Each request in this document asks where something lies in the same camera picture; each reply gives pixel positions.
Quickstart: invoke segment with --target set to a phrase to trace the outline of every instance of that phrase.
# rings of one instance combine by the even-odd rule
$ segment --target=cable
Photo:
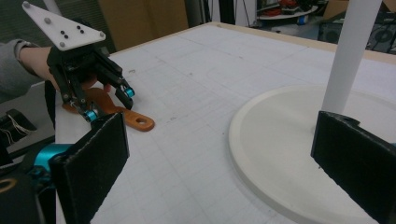
[[[212,19],[213,19],[213,1],[214,0],[212,0],[212,8],[210,9],[210,20],[212,21]]]
[[[22,127],[14,118],[12,118],[10,115],[8,115],[8,117],[11,119],[12,121],[12,125],[14,125],[15,129],[17,130],[18,133],[22,134],[22,135],[28,135],[30,133],[33,132],[33,130],[29,130],[26,129],[24,127]]]
[[[250,21],[248,20],[248,11],[247,11],[247,5],[245,3],[245,0],[243,0],[244,2],[244,7],[245,7],[245,14],[247,15],[247,27],[250,27]]]
[[[0,129],[0,132],[4,133],[8,139],[8,144],[12,145],[15,143],[14,139],[12,138],[12,134],[10,131],[6,130],[6,129]]]
[[[236,9],[238,8],[238,0],[235,0],[235,12],[233,14],[233,17],[235,18],[236,21]]]

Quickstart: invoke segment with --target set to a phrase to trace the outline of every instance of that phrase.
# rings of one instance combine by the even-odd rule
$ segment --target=white table
[[[229,125],[260,93],[326,85],[334,49],[214,22],[113,54],[136,92],[133,110],[156,126],[127,127],[131,157],[92,223],[294,223],[235,171]],[[396,56],[366,52],[354,89],[396,101],[395,71]],[[59,103],[57,143],[75,143],[89,129]]]

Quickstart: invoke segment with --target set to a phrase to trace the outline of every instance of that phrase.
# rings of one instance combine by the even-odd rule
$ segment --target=hole
[[[17,184],[16,179],[3,179],[0,180],[0,193],[6,192],[9,189],[12,189]]]
[[[138,122],[139,124],[146,124],[147,121],[145,119],[137,119],[136,122]]]

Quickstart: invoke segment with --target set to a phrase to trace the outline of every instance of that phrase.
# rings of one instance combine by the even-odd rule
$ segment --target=white cylinder
[[[322,110],[343,113],[381,2],[349,1]]]
[[[46,5],[48,11],[62,16],[61,10],[59,10],[58,5],[56,5],[55,3],[55,0],[43,0],[43,2]]]

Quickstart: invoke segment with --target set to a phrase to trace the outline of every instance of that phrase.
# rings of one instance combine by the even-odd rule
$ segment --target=human arm
[[[33,84],[42,81],[19,62],[19,53],[24,47],[36,45],[21,39],[0,45],[0,103],[24,95]]]
[[[50,54],[50,47],[46,48],[23,48],[21,49],[19,59],[23,67],[32,75],[41,77],[44,80],[49,80],[56,90],[59,90],[58,84],[54,76],[50,73],[47,65],[47,58]],[[96,81],[94,74],[87,74],[89,78],[81,83],[82,89],[88,89]]]

